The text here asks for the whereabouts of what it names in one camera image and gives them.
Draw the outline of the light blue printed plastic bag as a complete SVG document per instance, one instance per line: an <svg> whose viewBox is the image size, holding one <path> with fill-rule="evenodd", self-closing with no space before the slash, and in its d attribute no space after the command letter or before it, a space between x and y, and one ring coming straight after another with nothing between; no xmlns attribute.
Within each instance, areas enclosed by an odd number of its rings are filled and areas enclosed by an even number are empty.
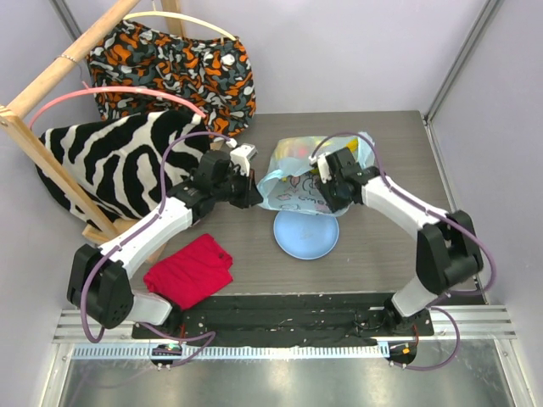
<svg viewBox="0 0 543 407"><path fill-rule="evenodd" d="M320 175L318 169L310 164L310 155L318 148L318 154L333 153L348 148L361 168L374 163L374 144L371 136L361 133L368 139L362 141L355 136L291 137L280 140L273 151L266 175L260 179L257 189L263 197L261 208L287 210L307 215L341 216L348 206L333 212L319 191Z"/></svg>

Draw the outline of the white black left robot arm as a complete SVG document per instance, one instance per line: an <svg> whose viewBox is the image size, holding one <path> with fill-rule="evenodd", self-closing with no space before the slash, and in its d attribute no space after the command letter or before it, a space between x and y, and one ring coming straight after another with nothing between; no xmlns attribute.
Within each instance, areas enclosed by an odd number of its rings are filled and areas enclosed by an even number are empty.
<svg viewBox="0 0 543 407"><path fill-rule="evenodd" d="M171 187L165 200L134 226L98 247L75 253L67 289L68 301L105 329L124 321L145 322L163 338L181 326L173 303L161 294L132 289L138 268L176 234L204 218L218 202L246 209L263 201L255 184L251 159L255 146L231 152L210 150L185 181Z"/></svg>

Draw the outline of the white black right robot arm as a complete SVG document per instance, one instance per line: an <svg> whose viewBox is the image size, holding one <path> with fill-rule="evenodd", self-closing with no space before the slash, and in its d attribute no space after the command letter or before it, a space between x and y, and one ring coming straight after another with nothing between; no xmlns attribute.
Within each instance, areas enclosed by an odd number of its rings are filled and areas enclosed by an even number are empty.
<svg viewBox="0 0 543 407"><path fill-rule="evenodd" d="M374 209L416 241L415 276L385 300L383 324L392 334L410 329L414 319L446 291L483 269L471 217L448 213L397 186L377 166L365 169L348 148L310 158L317 184L334 213L352 204Z"/></svg>

